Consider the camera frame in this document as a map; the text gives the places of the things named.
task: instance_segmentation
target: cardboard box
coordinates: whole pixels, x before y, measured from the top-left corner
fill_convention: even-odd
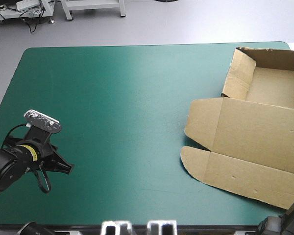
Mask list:
[[[185,146],[197,180],[288,209],[294,202],[294,51],[237,48],[222,98],[191,103]]]

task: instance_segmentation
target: white shelf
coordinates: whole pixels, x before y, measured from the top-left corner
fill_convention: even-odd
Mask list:
[[[69,10],[86,10],[119,7],[118,0],[73,0],[66,2]]]
[[[49,5],[48,10],[46,10],[44,12],[44,14],[42,15],[44,16],[52,16],[53,15],[53,11],[54,11],[54,4],[55,2],[51,2],[51,3],[47,3]],[[16,5],[11,5],[9,6],[13,9],[16,9]],[[4,11],[0,11],[0,13],[2,14],[2,16],[6,19],[11,19],[11,18],[18,18],[21,15],[21,12],[17,12],[17,11],[13,11],[13,10],[9,10],[9,9],[5,9]],[[34,15],[34,14],[30,14],[30,13],[25,13],[22,15],[22,17],[39,17],[39,15]]]

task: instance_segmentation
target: metal bracket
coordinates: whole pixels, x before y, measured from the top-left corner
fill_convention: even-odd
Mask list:
[[[151,220],[147,223],[147,235],[177,235],[176,220]]]
[[[129,221],[104,221],[100,235],[136,235]]]
[[[24,114],[24,118],[29,124],[49,133],[58,133],[61,131],[61,124],[58,120],[38,111],[30,109]]]

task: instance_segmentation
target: cable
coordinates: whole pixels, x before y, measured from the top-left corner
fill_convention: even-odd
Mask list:
[[[42,7],[41,5],[40,5],[39,10],[33,10],[33,8],[31,8],[31,9],[28,9],[28,10],[25,10],[25,11],[19,11],[17,9],[14,9],[14,8],[11,8],[11,7],[8,7],[8,6],[4,6],[4,7],[0,6],[0,8],[5,8],[5,9],[12,10],[12,11],[21,12],[21,14],[19,15],[19,18],[28,26],[30,33],[33,33],[33,32],[36,31],[37,25],[40,24],[40,20],[41,20],[42,16],[44,15],[44,12],[45,12],[45,8]],[[32,14],[35,14],[35,15],[39,15],[38,21],[36,22],[34,29],[32,29],[30,27],[30,24],[28,22],[26,22],[24,19],[22,19],[22,15],[24,15],[25,13],[32,13]],[[3,15],[1,13],[0,13],[0,16],[2,17],[3,20],[6,20],[6,18],[3,17]]]
[[[40,178],[40,176],[39,176],[39,174],[38,174],[38,172],[36,170],[30,170],[30,172],[32,172],[35,175],[35,177],[37,179],[38,187],[40,188],[40,190],[42,192],[44,192],[44,193],[49,193],[51,191],[51,183],[50,183],[49,177],[48,177],[48,175],[47,175],[47,173],[46,173],[46,171],[44,169],[44,161],[41,161],[41,163],[39,164],[39,169],[43,173],[44,180],[46,182],[47,188],[45,188],[43,186],[43,183],[41,181],[41,178]]]
[[[5,142],[6,138],[11,134],[12,131],[14,131],[16,128],[19,128],[19,127],[21,127],[21,126],[26,126],[26,125],[27,125],[27,123],[23,123],[23,124],[20,124],[20,125],[17,125],[17,126],[15,126],[15,127],[13,127],[13,128],[8,132],[8,134],[6,134],[6,136],[5,136],[5,138],[4,138],[4,141],[3,141],[2,145],[1,145],[1,149],[2,149],[3,146],[4,146],[4,142]]]
[[[23,12],[23,11],[19,11],[17,9],[14,9],[14,8],[11,8],[11,7],[8,7],[8,6],[0,6],[0,8],[9,9],[9,10],[12,10],[12,11],[17,11],[17,12]]]

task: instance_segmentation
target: black cable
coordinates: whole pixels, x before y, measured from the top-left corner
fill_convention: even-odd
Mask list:
[[[5,142],[6,138],[11,134],[12,131],[14,131],[16,128],[19,128],[19,127],[21,127],[21,126],[26,126],[26,125],[27,125],[27,123],[23,123],[23,124],[20,124],[20,125],[17,125],[17,126],[15,126],[15,127],[13,127],[13,128],[8,132],[8,134],[6,134],[6,136],[5,136],[5,138],[4,138],[4,141],[3,141],[2,145],[1,145],[1,149],[2,149],[3,146],[4,146],[4,142]]]
[[[38,21],[36,22],[35,27],[34,27],[33,30],[31,29],[30,24],[29,24],[28,22],[26,22],[24,19],[21,18],[21,16],[22,16],[25,12],[22,13],[22,14],[19,16],[19,18],[20,18],[20,19],[21,19],[21,20],[22,20],[22,21],[28,26],[30,33],[33,33],[33,32],[36,31],[37,25],[40,23],[40,19],[42,18],[44,12],[45,12],[45,8],[43,8],[42,12],[39,14]]]
[[[35,177],[37,179],[38,187],[40,188],[40,190],[44,193],[49,193],[51,191],[51,183],[50,183],[49,177],[46,174],[46,171],[44,169],[44,161],[41,161],[41,163],[39,164],[39,168],[40,168],[41,172],[43,173],[47,188],[45,188],[43,186],[42,180],[36,170],[30,170],[30,172],[32,172],[35,175]]]
[[[23,12],[23,11],[18,11],[17,9],[14,9],[14,8],[11,8],[11,7],[8,7],[8,6],[0,6],[0,9],[1,8],[9,9],[9,10],[12,10],[12,11],[17,11],[17,12]]]

